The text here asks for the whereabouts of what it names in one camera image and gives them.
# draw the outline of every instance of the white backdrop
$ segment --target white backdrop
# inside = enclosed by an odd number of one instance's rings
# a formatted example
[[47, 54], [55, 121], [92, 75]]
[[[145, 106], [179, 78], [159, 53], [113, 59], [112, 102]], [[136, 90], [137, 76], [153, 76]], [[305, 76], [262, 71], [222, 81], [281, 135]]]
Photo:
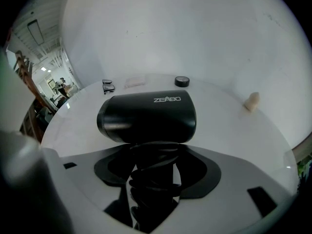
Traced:
[[311, 47], [282, 0], [68, 0], [61, 22], [84, 87], [124, 74], [186, 75], [240, 100], [258, 91], [291, 147], [312, 131]]

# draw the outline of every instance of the person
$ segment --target person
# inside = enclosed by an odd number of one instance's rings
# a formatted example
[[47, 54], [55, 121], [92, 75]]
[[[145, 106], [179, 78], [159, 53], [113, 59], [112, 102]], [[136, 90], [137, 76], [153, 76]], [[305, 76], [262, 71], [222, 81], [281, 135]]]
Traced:
[[64, 78], [60, 78], [59, 81], [57, 81], [57, 86], [58, 86], [58, 91], [66, 98], [69, 99], [69, 97], [67, 96], [66, 92], [65, 92], [65, 80]]

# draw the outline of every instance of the ceiling light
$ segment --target ceiling light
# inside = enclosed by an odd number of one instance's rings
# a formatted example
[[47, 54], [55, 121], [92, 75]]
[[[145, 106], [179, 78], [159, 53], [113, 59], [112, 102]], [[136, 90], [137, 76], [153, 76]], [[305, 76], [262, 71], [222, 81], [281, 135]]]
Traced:
[[28, 23], [27, 28], [38, 45], [44, 43], [37, 19]]

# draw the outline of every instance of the small beige object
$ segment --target small beige object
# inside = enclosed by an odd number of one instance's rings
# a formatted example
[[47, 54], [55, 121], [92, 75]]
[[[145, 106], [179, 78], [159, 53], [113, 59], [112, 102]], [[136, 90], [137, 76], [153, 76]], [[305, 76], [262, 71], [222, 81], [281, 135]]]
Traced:
[[260, 94], [258, 92], [251, 93], [249, 98], [245, 101], [244, 106], [250, 111], [253, 112], [260, 101]]

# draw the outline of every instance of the white table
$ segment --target white table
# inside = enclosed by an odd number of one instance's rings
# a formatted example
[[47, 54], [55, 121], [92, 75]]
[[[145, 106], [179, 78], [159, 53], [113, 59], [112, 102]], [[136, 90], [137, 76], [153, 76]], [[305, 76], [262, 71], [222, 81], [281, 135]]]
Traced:
[[214, 85], [191, 78], [190, 86], [174, 85], [174, 76], [146, 75], [146, 84], [124, 88], [126, 78], [113, 79], [116, 90], [104, 95], [102, 83], [94, 83], [71, 97], [55, 114], [42, 139], [42, 146], [59, 156], [95, 152], [121, 145], [103, 136], [97, 114], [105, 100], [120, 94], [185, 89], [196, 109], [197, 128], [188, 142], [245, 159], [282, 185], [290, 195], [298, 184], [297, 166], [287, 141], [259, 110], [249, 113], [240, 101]]

